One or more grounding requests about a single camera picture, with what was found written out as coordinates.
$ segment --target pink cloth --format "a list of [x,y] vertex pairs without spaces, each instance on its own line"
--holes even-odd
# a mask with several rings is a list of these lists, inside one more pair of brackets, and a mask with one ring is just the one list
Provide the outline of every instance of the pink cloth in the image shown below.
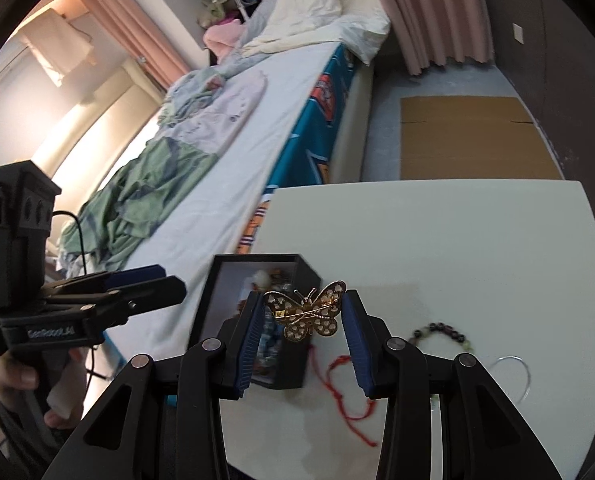
[[81,0],[84,6],[164,88],[191,71],[135,0]]
[[219,20],[217,23],[214,23],[213,25],[225,25],[226,23],[231,23],[233,20],[237,19],[239,15],[239,10],[229,10],[223,19]]
[[402,49],[408,71],[417,75],[447,57],[463,62],[493,59],[493,37],[484,0],[380,0]]
[[233,20],[224,25],[213,25],[204,33],[204,44],[218,58],[218,63],[229,54],[244,33],[244,25],[240,20]]

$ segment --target cardboard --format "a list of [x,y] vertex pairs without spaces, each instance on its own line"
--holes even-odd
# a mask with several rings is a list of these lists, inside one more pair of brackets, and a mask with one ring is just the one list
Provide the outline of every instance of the cardboard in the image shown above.
[[401,145],[403,180],[561,178],[516,98],[402,99]]
[[533,123],[522,103],[514,97],[433,96],[401,100],[402,123],[441,119],[494,119]]

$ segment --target gold butterfly brooch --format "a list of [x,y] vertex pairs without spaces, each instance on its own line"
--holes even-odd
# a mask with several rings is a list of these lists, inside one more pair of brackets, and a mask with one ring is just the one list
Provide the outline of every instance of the gold butterfly brooch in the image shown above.
[[264,304],[271,309],[276,322],[284,326],[287,340],[302,341],[306,335],[313,333],[313,329],[323,336],[337,332],[335,317],[341,312],[341,297],[346,292],[346,283],[333,282],[312,300],[316,291],[316,288],[312,289],[305,298],[295,290],[300,304],[281,292],[269,291],[264,294]]

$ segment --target floor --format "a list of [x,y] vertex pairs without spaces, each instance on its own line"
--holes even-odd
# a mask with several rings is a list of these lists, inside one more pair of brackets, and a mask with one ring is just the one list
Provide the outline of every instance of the floor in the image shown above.
[[403,60],[377,58],[363,182],[400,180],[400,99],[412,96],[478,95],[518,97],[495,65],[476,62],[433,66],[409,76]]

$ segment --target metal screw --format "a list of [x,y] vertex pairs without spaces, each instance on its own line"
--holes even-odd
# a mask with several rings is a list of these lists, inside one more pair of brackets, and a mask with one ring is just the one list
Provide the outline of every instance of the metal screw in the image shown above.
[[144,368],[146,365],[148,365],[148,355],[146,354],[136,355],[131,360],[131,366],[133,368]]
[[460,354],[460,357],[457,360],[462,366],[467,368],[471,368],[477,363],[477,359],[471,354]]
[[386,346],[391,350],[403,350],[406,346],[406,341],[401,337],[392,337],[386,342]]
[[202,342],[202,348],[204,348],[205,350],[208,350],[208,351],[217,350],[221,346],[222,346],[222,341],[220,341],[219,339],[216,339],[214,337],[211,337],[209,339],[204,339],[204,341]]

